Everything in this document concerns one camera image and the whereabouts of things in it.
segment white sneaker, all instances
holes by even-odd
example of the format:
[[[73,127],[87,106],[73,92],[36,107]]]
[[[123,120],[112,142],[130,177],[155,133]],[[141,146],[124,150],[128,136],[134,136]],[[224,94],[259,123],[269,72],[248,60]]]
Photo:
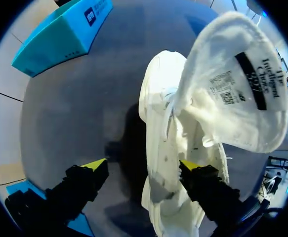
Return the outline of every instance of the white sneaker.
[[[179,160],[211,164],[228,180],[221,142],[268,153],[288,126],[288,90],[276,51],[247,17],[226,13],[199,34],[187,60],[150,62],[139,115],[147,124],[142,206],[162,236],[197,236],[204,212],[179,182]]]
[[[221,144],[205,148],[200,124],[188,113],[169,118],[185,57],[163,51],[149,63],[140,92],[139,115],[147,124],[148,178],[142,206],[149,211],[157,236],[197,236],[205,215],[191,202],[179,181],[179,159],[212,164],[228,182],[226,156]]]

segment cardboard box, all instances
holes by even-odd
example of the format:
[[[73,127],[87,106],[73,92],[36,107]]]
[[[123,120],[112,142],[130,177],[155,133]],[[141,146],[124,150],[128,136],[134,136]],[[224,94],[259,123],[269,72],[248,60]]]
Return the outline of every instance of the cardboard box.
[[[34,77],[59,63],[87,54],[112,8],[111,0],[71,0],[37,26],[12,66]]]

